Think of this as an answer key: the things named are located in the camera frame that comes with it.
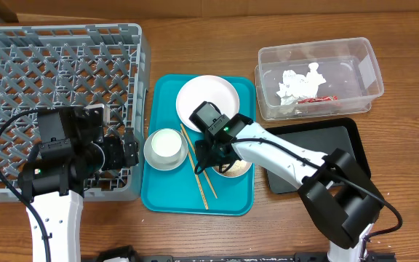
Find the pink bowl with rice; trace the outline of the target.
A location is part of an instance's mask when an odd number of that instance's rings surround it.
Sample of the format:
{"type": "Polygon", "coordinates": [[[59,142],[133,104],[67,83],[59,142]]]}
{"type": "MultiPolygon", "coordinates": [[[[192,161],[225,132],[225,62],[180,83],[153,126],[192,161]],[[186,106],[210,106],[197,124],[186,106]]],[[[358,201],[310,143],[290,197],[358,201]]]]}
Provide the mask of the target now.
{"type": "Polygon", "coordinates": [[[251,166],[252,163],[243,160],[236,160],[232,164],[216,165],[213,167],[213,170],[223,177],[237,178],[245,174],[251,166]]]}

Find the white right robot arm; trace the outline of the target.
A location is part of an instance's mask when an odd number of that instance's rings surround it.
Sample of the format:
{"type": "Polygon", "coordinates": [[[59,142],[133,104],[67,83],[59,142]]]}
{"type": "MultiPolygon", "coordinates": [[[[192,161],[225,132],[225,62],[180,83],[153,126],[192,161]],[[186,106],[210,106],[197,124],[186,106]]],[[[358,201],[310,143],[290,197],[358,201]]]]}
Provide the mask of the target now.
{"type": "Polygon", "coordinates": [[[192,113],[204,133],[196,142],[196,172],[237,160],[260,165],[293,185],[315,226],[330,241],[329,261],[363,261],[365,239],[383,208],[377,187],[356,160],[287,142],[242,114],[192,113]]]}

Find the pile of rice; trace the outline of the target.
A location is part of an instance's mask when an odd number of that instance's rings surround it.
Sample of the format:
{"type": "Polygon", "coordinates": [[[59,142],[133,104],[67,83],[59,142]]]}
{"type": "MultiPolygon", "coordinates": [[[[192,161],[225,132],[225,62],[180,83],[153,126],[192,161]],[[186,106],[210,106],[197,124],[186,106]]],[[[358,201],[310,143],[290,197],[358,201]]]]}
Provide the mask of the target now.
{"type": "Polygon", "coordinates": [[[241,172],[247,166],[246,161],[236,160],[234,164],[228,169],[228,172],[241,172]]]}

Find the white paper cup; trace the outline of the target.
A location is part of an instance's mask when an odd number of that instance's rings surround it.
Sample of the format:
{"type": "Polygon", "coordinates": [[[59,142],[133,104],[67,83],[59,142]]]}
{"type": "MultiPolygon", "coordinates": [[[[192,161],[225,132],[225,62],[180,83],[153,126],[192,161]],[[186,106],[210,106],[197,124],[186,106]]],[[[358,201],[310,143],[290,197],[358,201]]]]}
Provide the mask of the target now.
{"type": "Polygon", "coordinates": [[[180,135],[172,129],[162,129],[154,133],[151,140],[152,159],[169,164],[177,161],[182,149],[180,135]]]}

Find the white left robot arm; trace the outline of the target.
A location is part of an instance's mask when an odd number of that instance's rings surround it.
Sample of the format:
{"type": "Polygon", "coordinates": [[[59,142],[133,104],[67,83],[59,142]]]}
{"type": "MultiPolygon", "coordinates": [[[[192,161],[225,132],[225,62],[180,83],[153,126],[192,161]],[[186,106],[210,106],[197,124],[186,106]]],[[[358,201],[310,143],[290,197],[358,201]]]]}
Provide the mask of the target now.
{"type": "Polygon", "coordinates": [[[104,105],[62,107],[37,114],[41,140],[18,176],[29,212],[34,261],[80,261],[85,183],[103,171],[139,162],[132,130],[105,135],[104,105]]]}

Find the white napkin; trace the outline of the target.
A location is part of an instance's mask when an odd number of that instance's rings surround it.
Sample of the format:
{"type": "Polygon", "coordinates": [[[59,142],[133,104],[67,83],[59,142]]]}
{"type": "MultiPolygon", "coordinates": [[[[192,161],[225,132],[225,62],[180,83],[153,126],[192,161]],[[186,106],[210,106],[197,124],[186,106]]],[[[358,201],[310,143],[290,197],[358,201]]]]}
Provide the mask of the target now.
{"type": "Polygon", "coordinates": [[[318,73],[319,64],[310,63],[309,72],[306,75],[297,74],[293,70],[284,71],[282,82],[279,83],[279,91],[276,93],[282,106],[291,105],[301,100],[315,98],[321,84],[326,79],[318,73]]]}

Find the red snack wrapper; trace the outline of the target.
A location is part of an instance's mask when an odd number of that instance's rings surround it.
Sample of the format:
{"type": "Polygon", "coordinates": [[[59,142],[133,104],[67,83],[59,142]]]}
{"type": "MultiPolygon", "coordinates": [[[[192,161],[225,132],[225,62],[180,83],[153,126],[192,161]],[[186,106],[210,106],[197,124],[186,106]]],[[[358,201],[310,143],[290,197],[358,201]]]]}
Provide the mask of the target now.
{"type": "Polygon", "coordinates": [[[299,100],[297,104],[305,104],[305,103],[318,103],[324,101],[334,101],[337,100],[337,96],[324,96],[324,97],[316,97],[316,98],[306,98],[303,100],[299,100]]]}

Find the grey shallow bowl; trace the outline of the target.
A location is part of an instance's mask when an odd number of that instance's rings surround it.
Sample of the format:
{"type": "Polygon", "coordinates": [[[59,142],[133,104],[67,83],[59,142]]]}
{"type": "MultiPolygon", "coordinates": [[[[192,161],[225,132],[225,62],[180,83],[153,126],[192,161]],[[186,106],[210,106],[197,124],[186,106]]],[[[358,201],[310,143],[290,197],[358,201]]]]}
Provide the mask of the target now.
{"type": "Polygon", "coordinates": [[[188,145],[187,145],[187,142],[185,141],[185,138],[183,137],[183,135],[180,132],[178,132],[177,130],[175,130],[175,131],[181,137],[182,149],[181,149],[180,156],[177,159],[177,161],[169,163],[169,164],[162,164],[162,163],[159,163],[159,162],[152,159],[151,140],[152,140],[152,137],[154,136],[155,132],[152,133],[148,137],[148,139],[146,140],[145,145],[144,145],[144,149],[143,149],[144,150],[144,156],[145,156],[145,160],[147,161],[147,163],[150,164],[150,166],[152,166],[152,168],[154,168],[156,170],[160,170],[160,171],[170,171],[170,170],[173,170],[173,169],[179,167],[185,161],[185,158],[187,157],[187,154],[188,154],[188,145]]]}

